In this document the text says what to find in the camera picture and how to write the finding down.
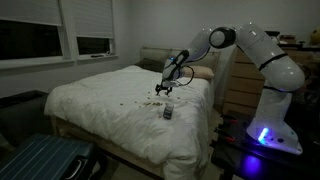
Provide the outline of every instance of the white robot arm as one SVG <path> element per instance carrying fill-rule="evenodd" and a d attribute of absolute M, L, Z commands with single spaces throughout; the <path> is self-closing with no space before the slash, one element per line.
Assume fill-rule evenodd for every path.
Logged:
<path fill-rule="evenodd" d="M 288 92 L 303 85 L 304 74 L 261 28 L 252 23 L 237 29 L 202 30 L 192 41 L 192 48 L 182 51 L 173 60 L 167 60 L 162 82 L 156 87 L 157 93 L 167 90 L 168 94 L 172 87 L 179 86 L 175 80 L 183 77 L 184 63 L 204 56 L 210 45 L 221 49 L 232 44 L 236 44 L 266 77 L 256 115 L 247 133 L 263 146 L 301 154 L 298 137 L 284 122 L 284 117 L 291 102 Z"/>

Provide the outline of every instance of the cable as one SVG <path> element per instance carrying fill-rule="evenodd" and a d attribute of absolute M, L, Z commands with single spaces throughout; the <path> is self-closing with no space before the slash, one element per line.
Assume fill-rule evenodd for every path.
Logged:
<path fill-rule="evenodd" d="M 187 68 L 190 68 L 190 69 L 191 69 L 191 71 L 192 71 L 192 76 L 191 76 L 190 81 L 187 82 L 186 84 L 181 84 L 179 81 L 177 81 L 177 82 L 179 83 L 179 86 L 186 86 L 186 85 L 190 84 L 191 81 L 193 80 L 193 77 L 194 77 L 194 70 L 192 69 L 192 67 L 190 67 L 190 66 L 184 66 L 184 67 L 187 67 Z"/>

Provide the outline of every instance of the dark window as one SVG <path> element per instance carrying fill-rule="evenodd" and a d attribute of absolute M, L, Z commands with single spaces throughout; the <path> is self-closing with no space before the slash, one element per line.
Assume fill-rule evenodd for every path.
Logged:
<path fill-rule="evenodd" d="M 77 37 L 79 54 L 99 54 L 110 51 L 109 39 Z"/>
<path fill-rule="evenodd" d="M 0 60 L 61 55 L 56 26 L 0 20 Z"/>

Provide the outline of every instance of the drawer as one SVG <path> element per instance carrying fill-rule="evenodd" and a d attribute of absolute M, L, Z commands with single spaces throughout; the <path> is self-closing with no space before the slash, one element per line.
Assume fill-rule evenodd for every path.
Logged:
<path fill-rule="evenodd" d="M 295 61 L 296 63 L 302 63 L 302 64 L 307 62 L 308 57 L 310 56 L 310 52 L 306 52 L 306 51 L 285 50 L 285 52 L 293 61 Z"/>
<path fill-rule="evenodd" d="M 262 80 L 231 77 L 228 89 L 247 93 L 261 94 L 263 85 L 264 81 Z"/>
<path fill-rule="evenodd" d="M 257 107 L 259 104 L 260 95 L 251 94 L 239 91 L 228 90 L 225 96 L 225 101 L 251 107 Z"/>
<path fill-rule="evenodd" d="M 237 49 L 237 56 L 235 62 L 252 64 L 252 61 L 248 58 L 248 56 L 245 53 L 243 53 L 239 48 Z"/>
<path fill-rule="evenodd" d="M 259 79 L 263 81 L 265 80 L 264 76 L 254 64 L 235 63 L 233 65 L 231 75 L 234 77 Z"/>
<path fill-rule="evenodd" d="M 227 114 L 228 111 L 236 111 L 251 116 L 254 116 L 256 114 L 256 108 L 225 102 L 223 105 L 222 113 Z"/>

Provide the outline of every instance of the window blind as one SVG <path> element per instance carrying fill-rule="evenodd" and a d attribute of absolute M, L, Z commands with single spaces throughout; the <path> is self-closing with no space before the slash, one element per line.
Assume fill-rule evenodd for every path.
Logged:
<path fill-rule="evenodd" d="M 0 0 L 0 20 L 62 24 L 58 0 Z"/>
<path fill-rule="evenodd" d="M 113 38 L 112 0 L 72 0 L 78 37 Z"/>

